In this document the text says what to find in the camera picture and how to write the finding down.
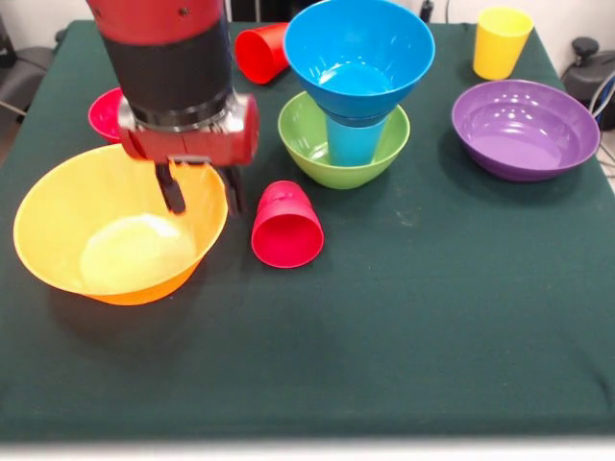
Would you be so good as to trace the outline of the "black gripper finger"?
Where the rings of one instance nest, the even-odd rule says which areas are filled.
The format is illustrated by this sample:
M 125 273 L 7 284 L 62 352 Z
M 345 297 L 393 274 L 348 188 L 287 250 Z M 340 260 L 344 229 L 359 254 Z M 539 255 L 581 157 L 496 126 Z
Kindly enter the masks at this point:
M 156 163 L 155 174 L 167 209 L 176 215 L 183 214 L 185 200 L 179 184 L 171 174 L 169 164 Z
M 218 174 L 225 184 L 229 213 L 233 216 L 240 215 L 245 208 L 240 169 L 234 165 L 219 167 Z

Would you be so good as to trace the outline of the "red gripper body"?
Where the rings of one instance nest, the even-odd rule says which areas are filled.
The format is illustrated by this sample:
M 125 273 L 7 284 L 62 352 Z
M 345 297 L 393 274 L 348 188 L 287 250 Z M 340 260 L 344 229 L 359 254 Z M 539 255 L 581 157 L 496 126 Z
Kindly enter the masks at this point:
M 258 148 L 258 105 L 256 98 L 246 93 L 231 94 L 218 114 L 179 130 L 138 121 L 126 98 L 120 100 L 117 121 L 120 143 L 129 157 L 138 160 L 247 165 Z

